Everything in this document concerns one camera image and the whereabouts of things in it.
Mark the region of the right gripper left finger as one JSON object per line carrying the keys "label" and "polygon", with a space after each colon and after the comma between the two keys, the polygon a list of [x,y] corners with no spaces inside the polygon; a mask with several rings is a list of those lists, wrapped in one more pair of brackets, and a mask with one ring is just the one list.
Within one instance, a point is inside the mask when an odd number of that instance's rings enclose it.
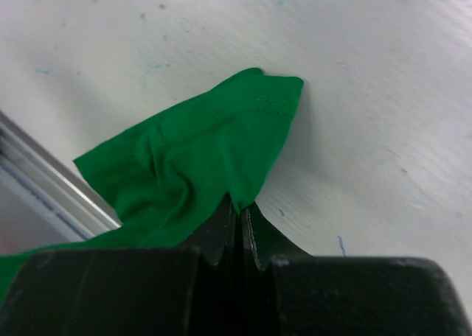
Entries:
{"label": "right gripper left finger", "polygon": [[229,198],[174,248],[31,256],[1,303],[3,335],[215,335],[237,304]]}

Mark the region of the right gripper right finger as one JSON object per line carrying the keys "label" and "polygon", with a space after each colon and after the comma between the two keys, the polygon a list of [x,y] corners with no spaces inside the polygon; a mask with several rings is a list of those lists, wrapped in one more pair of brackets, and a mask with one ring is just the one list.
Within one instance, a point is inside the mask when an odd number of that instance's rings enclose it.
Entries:
{"label": "right gripper right finger", "polygon": [[251,335],[469,335],[447,273],[405,256],[311,256],[256,205],[240,216]]}

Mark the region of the green t shirt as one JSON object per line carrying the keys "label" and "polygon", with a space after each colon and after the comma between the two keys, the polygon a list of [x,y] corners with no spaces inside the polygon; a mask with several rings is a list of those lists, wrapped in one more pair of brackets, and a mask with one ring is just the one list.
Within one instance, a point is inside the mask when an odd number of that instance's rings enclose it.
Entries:
{"label": "green t shirt", "polygon": [[250,206],[285,144],[303,86],[299,77],[245,69],[77,157],[122,225],[66,248],[170,248],[225,196],[236,212]]}

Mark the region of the aluminium mounting rail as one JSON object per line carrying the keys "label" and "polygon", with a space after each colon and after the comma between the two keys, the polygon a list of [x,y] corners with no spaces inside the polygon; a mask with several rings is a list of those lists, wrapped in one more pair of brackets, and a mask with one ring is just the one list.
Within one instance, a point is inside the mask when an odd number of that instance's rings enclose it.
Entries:
{"label": "aluminium mounting rail", "polygon": [[92,188],[1,115],[2,238],[27,250],[81,242],[121,225]]}

